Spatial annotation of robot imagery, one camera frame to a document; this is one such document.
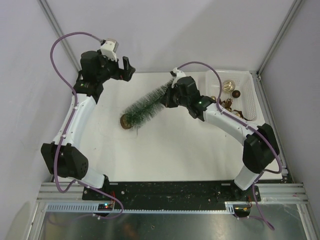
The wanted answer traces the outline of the small green christmas tree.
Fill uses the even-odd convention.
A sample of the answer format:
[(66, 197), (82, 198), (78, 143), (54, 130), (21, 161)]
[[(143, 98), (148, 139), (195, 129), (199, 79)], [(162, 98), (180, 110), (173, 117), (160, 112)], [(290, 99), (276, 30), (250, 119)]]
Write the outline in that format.
[(154, 118), (164, 108), (161, 103), (168, 87), (172, 86), (173, 78), (165, 84), (139, 98), (129, 105), (119, 119), (120, 125), (125, 130), (139, 129), (146, 122)]

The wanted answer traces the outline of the white plastic basket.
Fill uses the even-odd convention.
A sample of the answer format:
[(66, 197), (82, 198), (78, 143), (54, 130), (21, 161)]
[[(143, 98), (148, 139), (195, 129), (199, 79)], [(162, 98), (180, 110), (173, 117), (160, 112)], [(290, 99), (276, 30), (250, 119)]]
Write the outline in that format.
[[(240, 92), (240, 96), (233, 98), (231, 92), (223, 91), (221, 100), (233, 99), (231, 108), (242, 111), (243, 116), (253, 122), (258, 122), (261, 118), (260, 106), (254, 87), (254, 81), (249, 71), (218, 70), (221, 82), (233, 81), (235, 89)], [(217, 97), (220, 91), (219, 80), (216, 74), (208, 70), (205, 73), (205, 94), (209, 97)]]

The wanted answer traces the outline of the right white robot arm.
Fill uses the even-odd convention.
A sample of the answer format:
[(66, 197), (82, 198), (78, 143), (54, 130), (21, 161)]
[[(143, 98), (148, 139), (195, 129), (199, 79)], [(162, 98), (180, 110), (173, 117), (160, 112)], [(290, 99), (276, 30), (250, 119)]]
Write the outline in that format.
[(230, 188), (231, 196), (237, 201), (248, 196), (248, 188), (279, 155), (275, 133), (269, 124), (256, 125), (224, 110), (215, 100), (200, 94), (191, 76), (174, 80), (160, 102), (166, 108), (185, 107), (194, 119), (220, 128), (243, 146), (243, 167)]

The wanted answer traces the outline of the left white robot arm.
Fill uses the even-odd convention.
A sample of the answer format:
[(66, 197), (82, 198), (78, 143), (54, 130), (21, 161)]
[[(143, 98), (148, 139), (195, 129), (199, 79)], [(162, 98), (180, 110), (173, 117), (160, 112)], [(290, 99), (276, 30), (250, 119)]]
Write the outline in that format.
[(81, 153), (83, 132), (93, 109), (97, 106), (109, 79), (130, 81), (136, 69), (129, 58), (123, 56), (123, 68), (112, 61), (101, 50), (81, 54), (81, 70), (74, 86), (68, 113), (58, 134), (51, 143), (43, 143), (41, 154), (49, 172), (55, 177), (81, 181), (93, 187), (93, 194), (100, 200), (110, 196), (111, 188), (104, 184), (106, 176), (94, 170), (88, 158)]

